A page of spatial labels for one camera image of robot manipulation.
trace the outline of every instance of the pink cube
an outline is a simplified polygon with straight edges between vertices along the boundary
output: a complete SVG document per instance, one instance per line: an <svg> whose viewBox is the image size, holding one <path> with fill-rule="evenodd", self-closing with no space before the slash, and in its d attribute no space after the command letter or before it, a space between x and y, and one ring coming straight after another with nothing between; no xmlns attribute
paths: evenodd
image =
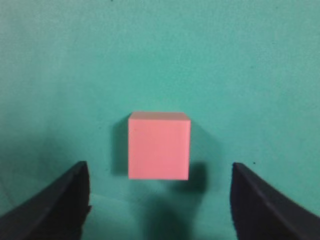
<svg viewBox="0 0 320 240"><path fill-rule="evenodd" d="M128 123L130 179L188 180L191 121L183 112L133 112Z"/></svg>

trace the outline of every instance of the green surface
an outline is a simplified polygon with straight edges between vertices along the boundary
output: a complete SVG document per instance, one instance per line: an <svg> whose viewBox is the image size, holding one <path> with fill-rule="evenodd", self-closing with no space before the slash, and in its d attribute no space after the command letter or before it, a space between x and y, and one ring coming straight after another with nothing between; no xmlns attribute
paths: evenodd
<svg viewBox="0 0 320 240"><path fill-rule="evenodd" d="M319 13L318 0L0 0L0 213L88 161L84 240L235 240L232 162L320 215ZM188 114L205 192L128 180L138 110Z"/></svg>

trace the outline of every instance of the teal background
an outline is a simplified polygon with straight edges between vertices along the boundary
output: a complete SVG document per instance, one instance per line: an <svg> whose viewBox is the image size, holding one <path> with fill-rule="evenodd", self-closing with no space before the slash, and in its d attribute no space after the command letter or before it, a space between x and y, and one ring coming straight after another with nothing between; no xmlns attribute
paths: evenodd
<svg viewBox="0 0 320 240"><path fill-rule="evenodd" d="M235 240L233 162L320 215L319 13L318 0L0 0L0 214L87 161L84 240L170 239L166 223L176 239ZM132 111L192 119L205 192L128 180Z"/></svg>

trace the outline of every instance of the cube front face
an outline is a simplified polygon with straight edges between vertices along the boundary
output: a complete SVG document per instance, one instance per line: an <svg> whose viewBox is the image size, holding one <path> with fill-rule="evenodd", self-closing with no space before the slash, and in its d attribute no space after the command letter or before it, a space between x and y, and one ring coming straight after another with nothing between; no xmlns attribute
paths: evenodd
<svg viewBox="0 0 320 240"><path fill-rule="evenodd" d="M188 179L191 121L167 114L167 119L165 113L159 119L129 118L130 179Z"/></svg>

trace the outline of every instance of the cube top face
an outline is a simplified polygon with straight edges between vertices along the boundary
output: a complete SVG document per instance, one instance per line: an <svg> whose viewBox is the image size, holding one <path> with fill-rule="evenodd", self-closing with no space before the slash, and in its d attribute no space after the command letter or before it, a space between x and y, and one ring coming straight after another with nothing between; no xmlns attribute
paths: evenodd
<svg viewBox="0 0 320 240"><path fill-rule="evenodd" d="M128 121L130 179L188 179L191 121L184 113L134 112Z"/></svg>
<svg viewBox="0 0 320 240"><path fill-rule="evenodd" d="M190 121L184 112L148 112L135 111L130 119L140 120L167 120L167 121Z"/></svg>

